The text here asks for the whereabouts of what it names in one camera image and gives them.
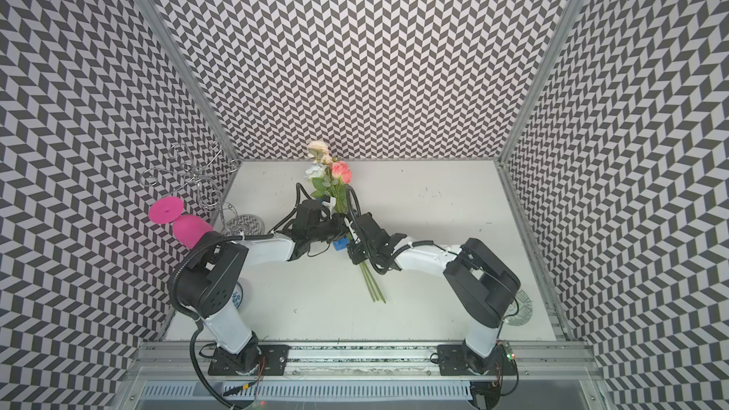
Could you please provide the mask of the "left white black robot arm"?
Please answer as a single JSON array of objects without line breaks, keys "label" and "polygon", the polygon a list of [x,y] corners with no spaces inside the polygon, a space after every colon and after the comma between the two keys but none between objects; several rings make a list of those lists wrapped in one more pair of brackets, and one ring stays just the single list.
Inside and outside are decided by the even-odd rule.
[{"label": "left white black robot arm", "polygon": [[294,261],[308,254],[313,243],[344,237],[347,217],[322,201],[306,199],[269,233],[245,237],[217,232],[207,221],[181,210],[175,213],[173,235],[188,254],[168,281],[171,303],[214,336],[211,374],[247,375],[262,366],[263,354],[235,305],[242,271]]}]

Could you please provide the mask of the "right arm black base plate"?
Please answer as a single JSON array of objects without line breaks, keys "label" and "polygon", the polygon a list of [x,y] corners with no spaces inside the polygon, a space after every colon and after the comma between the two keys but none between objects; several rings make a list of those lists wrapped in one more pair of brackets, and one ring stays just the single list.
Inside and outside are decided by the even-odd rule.
[{"label": "right arm black base plate", "polygon": [[516,377],[516,356],[507,343],[497,343],[492,352],[482,358],[465,344],[441,344],[430,355],[429,361],[438,366],[442,376],[495,376]]}]

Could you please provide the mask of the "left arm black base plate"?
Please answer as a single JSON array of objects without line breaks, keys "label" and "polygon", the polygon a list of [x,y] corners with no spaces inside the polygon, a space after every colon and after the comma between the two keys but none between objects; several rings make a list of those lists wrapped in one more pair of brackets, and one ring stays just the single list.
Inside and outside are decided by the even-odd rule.
[{"label": "left arm black base plate", "polygon": [[283,344],[249,345],[237,354],[217,347],[208,374],[220,377],[283,376],[289,353],[290,347]]}]

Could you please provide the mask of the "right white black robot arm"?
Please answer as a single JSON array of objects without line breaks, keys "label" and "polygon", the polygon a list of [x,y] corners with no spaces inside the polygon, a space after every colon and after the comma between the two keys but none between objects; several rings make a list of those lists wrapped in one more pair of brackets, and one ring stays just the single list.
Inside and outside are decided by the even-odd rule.
[{"label": "right white black robot arm", "polygon": [[466,369],[478,375],[495,372],[500,330],[508,309],[520,309],[516,295],[521,287],[500,258],[476,238],[446,247],[403,233],[389,235],[370,213],[349,214],[347,227],[353,237],[347,253],[354,263],[367,261],[380,275],[418,271],[444,278],[470,316],[461,347]]}]

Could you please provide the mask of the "blue tape dispenser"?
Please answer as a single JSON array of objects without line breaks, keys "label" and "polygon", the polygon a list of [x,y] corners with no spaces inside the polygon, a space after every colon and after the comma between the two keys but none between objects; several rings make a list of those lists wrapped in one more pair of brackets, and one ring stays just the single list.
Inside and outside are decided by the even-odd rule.
[{"label": "blue tape dispenser", "polygon": [[334,246],[334,249],[336,251],[342,251],[349,246],[349,238],[348,237],[342,237],[341,239],[338,239],[336,241],[332,242],[332,245]]}]

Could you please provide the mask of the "artificial rose bouquet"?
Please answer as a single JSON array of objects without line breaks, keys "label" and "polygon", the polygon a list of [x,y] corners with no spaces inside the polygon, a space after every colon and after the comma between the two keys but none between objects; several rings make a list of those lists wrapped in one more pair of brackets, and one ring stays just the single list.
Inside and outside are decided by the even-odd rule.
[{"label": "artificial rose bouquet", "polygon": [[347,189],[352,180],[349,165],[332,155],[330,146],[322,140],[313,140],[306,145],[312,164],[305,172],[314,188],[317,199],[335,197],[336,213],[348,214]]}]

